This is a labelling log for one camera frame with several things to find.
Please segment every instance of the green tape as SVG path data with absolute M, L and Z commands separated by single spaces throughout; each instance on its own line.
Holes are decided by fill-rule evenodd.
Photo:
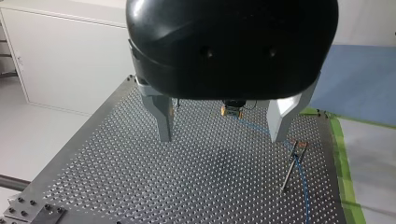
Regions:
M 361 206 L 356 203 L 353 181 L 347 162 L 347 151 L 344 142 L 344 134 L 338 118 L 330 119 L 332 133 L 334 135 L 334 163 L 337 170 L 338 186 L 340 189 L 341 205 L 344 208 L 347 224 L 365 224 L 364 214 Z
M 307 107 L 302 112 L 300 112 L 300 114 L 302 114 L 302 115 L 317 115 L 318 111 L 315 108 Z M 393 125 L 388 125 L 388 124 L 383 124 L 383 123 L 378 123 L 378 122 L 372 122 L 372 121 L 368 121 L 368 120 L 364 120 L 364 119 L 352 119 L 352 118 L 349 118 L 349 117 L 336 115 L 336 114 L 330 113 L 330 112 L 326 112 L 326 114 L 329 116 L 329 118 L 348 119 L 348 120 L 357 121 L 357 122 L 360 122 L 360 123 L 366 123 L 366 124 L 371 124 L 371 125 L 380 126 L 380 127 L 384 127 L 384 128 L 396 129 L 396 126 L 393 126 Z

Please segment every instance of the white cabinet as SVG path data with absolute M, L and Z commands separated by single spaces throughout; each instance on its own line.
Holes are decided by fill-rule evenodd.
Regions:
M 396 46 L 395 0 L 338 0 L 335 44 Z
M 1 9 L 28 101 L 92 114 L 134 75 L 125 28 Z

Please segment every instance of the metal frame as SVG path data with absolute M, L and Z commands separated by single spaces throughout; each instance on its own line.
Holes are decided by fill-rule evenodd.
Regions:
M 106 120 L 107 115 L 110 114 L 110 112 L 119 104 L 120 100 L 131 92 L 131 88 L 134 88 L 134 83 L 130 81 L 130 79 L 127 79 L 128 81 L 125 81 L 120 85 L 120 87 L 104 102 L 104 104 L 90 117 L 90 119 L 81 127 L 81 129 L 73 136 L 72 139 L 64 146 L 64 148 L 55 156 L 53 160 L 47 165 L 47 167 L 35 178 L 35 180 L 26 188 L 26 190 L 21 194 L 20 197 L 26 198 L 27 200 L 34 200 L 39 204 L 45 204 L 49 200 L 45 199 L 45 192 L 49 192 L 49 187 L 54 186 L 56 182 L 58 181 L 56 176 L 59 176 L 60 172 L 65 171 L 65 168 L 70 165 L 71 160 L 73 160 L 74 155 L 78 152 L 78 149 L 81 148 L 82 146 L 87 144 L 87 140 L 92 138 L 93 133 L 97 133 L 98 127 L 101 126 L 104 120 Z M 128 107 L 120 107 L 120 110 L 127 109 Z M 251 112 L 255 116 L 260 116 L 259 112 Z M 117 119 L 122 119 L 125 120 L 125 122 L 128 122 L 128 118 L 125 117 L 117 117 Z M 320 143 L 324 148 L 332 148 L 332 141 L 330 136 L 330 132 L 328 130 L 328 122 L 323 119 L 316 119 L 316 122 L 318 123 L 318 132 L 320 134 Z M 155 144 L 157 144 L 155 141 L 152 142 L 153 145 L 151 147 L 154 147 Z M 169 147 L 168 149 L 164 148 L 165 151 L 171 150 L 173 144 L 164 144 L 163 146 Z M 273 144 L 271 145 L 272 150 L 274 148 L 276 150 L 280 150 L 279 147 L 276 146 L 281 146 L 280 144 Z M 244 153 L 244 151 L 249 152 L 250 147 L 243 148 L 241 147 L 238 150 L 241 150 L 241 153 Z M 234 150 L 234 146 L 231 148 L 224 148 L 223 153 L 229 152 L 230 150 Z M 333 165 L 332 161 L 332 152 L 330 150 L 324 150 L 324 153 L 326 154 L 325 158 L 325 164 L 326 166 L 329 166 L 329 174 L 334 175 L 335 174 L 335 168 Z M 310 160 L 313 155 L 308 155 L 307 159 Z M 333 194 L 337 196 L 339 194 L 338 189 L 337 189 L 337 182 L 336 182 L 336 177 L 330 178 L 330 185 Z M 68 209 L 67 213 L 64 214 L 62 221 L 60 223 L 62 224 L 71 224 L 71 223 L 88 223 L 88 224 L 109 224 L 109 223 L 117 223 L 118 218 L 117 216 L 106 216 L 103 217 L 100 214 L 92 214 L 90 211 L 90 208 L 87 208 L 87 210 L 81 209 L 79 207 L 75 207 L 70 205 L 70 209 Z M 342 214 L 342 208 L 341 206 L 337 205 L 337 213 Z M 340 223 L 345 223 L 342 220 L 342 216 L 339 216 L 340 218 Z

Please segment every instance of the black robot housing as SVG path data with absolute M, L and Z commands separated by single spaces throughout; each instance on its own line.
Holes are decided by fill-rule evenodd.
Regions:
M 176 98 L 268 100 L 318 77 L 336 0 L 128 0 L 136 75 Z

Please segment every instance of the metal breadboard table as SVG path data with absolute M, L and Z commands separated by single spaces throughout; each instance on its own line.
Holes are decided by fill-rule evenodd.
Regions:
M 279 197 L 290 152 L 265 133 L 265 109 L 239 120 L 222 117 L 220 106 L 181 101 L 173 140 L 161 143 L 134 83 L 125 81 L 21 197 L 61 206 L 59 224 L 305 223 L 298 171 Z M 310 223 L 345 223 L 328 121 L 300 116 L 291 139 L 308 143 Z

